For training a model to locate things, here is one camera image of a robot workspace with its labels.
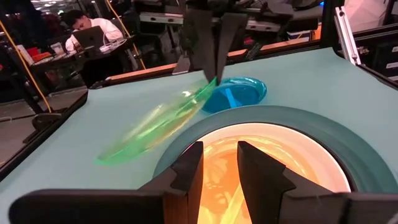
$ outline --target white shirt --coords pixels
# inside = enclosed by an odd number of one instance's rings
[[[91,21],[91,26],[100,26],[102,31],[104,32],[106,38],[108,40],[116,40],[123,38],[122,32],[109,20],[103,19],[103,18],[96,18],[96,19],[90,19]],[[76,40],[76,38],[73,36],[73,34],[70,36],[70,38],[67,40],[65,43],[65,48],[67,51],[71,52],[74,51],[74,45],[78,45],[79,41]]]

